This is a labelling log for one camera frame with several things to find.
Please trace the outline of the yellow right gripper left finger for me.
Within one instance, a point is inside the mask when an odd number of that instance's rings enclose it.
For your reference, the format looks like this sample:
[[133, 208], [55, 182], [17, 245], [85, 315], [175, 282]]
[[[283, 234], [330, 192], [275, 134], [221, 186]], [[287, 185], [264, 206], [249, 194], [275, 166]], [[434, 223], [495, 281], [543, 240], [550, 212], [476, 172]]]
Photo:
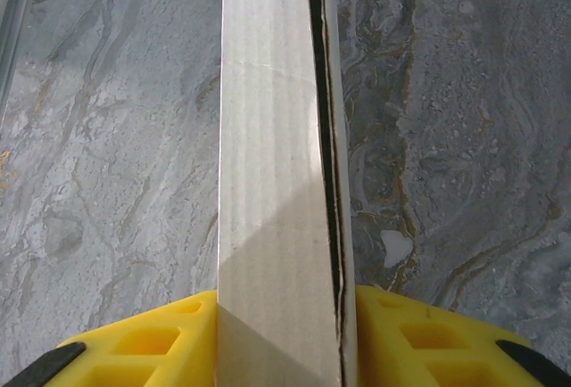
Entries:
[[15, 386], [196, 386], [216, 383], [217, 293], [76, 335], [41, 355]]

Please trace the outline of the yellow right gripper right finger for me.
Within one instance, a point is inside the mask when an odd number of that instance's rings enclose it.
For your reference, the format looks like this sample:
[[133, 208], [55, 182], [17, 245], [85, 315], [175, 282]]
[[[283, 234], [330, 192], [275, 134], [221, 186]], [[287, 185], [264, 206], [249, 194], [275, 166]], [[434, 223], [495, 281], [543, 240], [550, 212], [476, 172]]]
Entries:
[[518, 335], [359, 285], [361, 386], [568, 386], [570, 375]]

